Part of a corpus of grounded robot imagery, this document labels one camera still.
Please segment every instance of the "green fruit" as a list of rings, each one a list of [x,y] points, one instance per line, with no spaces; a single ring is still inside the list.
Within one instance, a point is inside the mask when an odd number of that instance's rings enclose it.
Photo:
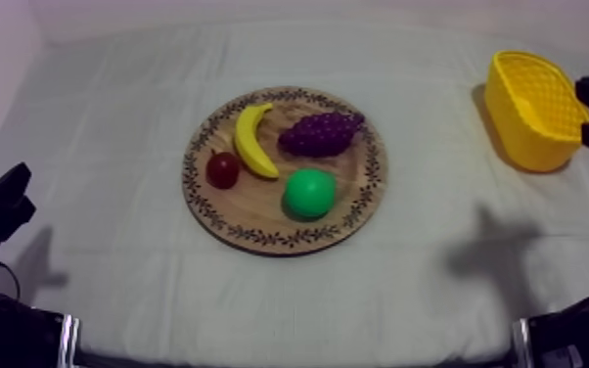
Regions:
[[[334,206],[336,178],[312,168],[297,170],[288,178],[285,205],[301,217],[320,217]]]

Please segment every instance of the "red fruit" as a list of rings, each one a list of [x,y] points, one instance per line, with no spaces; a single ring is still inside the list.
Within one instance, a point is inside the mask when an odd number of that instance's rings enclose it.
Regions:
[[[213,187],[229,189],[238,182],[240,160],[228,152],[213,155],[205,166],[205,173]]]

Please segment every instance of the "decorative leaf border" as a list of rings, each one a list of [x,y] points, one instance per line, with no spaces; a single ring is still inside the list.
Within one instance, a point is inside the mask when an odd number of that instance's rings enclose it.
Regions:
[[[209,138],[214,135],[219,128],[219,124],[228,119],[231,115],[241,112],[247,105],[255,104],[257,101],[294,101],[303,99],[307,103],[314,103],[323,109],[332,109],[334,112],[346,114],[360,114],[350,107],[334,101],[333,99],[303,88],[286,87],[279,88],[278,91],[253,92],[239,100],[232,101],[224,106],[221,111],[211,115],[204,126],[198,132],[195,139],[192,140],[190,147],[183,160],[183,192],[185,201],[192,209],[203,218],[208,220],[209,226],[218,231],[226,230],[226,235],[239,240],[251,241],[254,244],[265,246],[283,246],[294,248],[300,243],[312,243],[320,239],[334,240],[340,229],[353,229],[361,223],[361,216],[367,206],[374,200],[374,189],[382,183],[381,170],[379,163],[380,150],[378,147],[375,132],[369,124],[364,124],[359,129],[360,137],[366,146],[365,177],[366,185],[359,188],[360,195],[358,199],[352,202],[349,213],[342,217],[342,224],[324,225],[313,229],[297,229],[290,234],[281,234],[280,232],[265,233],[261,229],[246,229],[242,225],[230,224],[200,193],[201,185],[197,179],[200,175],[196,167],[196,155],[204,147]]]

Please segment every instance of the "white tablecloth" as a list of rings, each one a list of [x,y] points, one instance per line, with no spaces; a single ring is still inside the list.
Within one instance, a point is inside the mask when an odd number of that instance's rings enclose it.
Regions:
[[[515,318],[589,296],[589,178],[495,155],[480,84],[500,49],[573,76],[589,57],[398,23],[210,23],[51,50],[0,131],[0,175],[33,171],[38,210],[0,250],[23,300],[84,321],[85,347],[226,365],[434,363],[501,353]],[[298,85],[377,126],[388,188],[342,245],[299,258],[211,238],[181,193],[182,155],[218,106]],[[11,280],[0,273],[0,290]]]

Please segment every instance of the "plastic fruit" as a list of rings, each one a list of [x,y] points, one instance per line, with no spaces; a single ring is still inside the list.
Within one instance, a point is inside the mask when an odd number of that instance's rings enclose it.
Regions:
[[[360,114],[327,113],[303,117],[281,133],[279,145],[295,156],[323,158],[337,156],[351,145],[365,117]]]
[[[235,124],[235,147],[251,171],[266,178],[276,179],[279,177],[279,170],[262,150],[255,137],[262,116],[272,108],[273,105],[268,103],[247,106],[242,110]]]
[[[295,171],[286,184],[285,205],[293,214],[321,217],[334,206],[336,178],[326,171],[304,168]]]
[[[240,175],[240,160],[233,154],[222,152],[212,155],[205,166],[208,182],[218,189],[232,188]]]

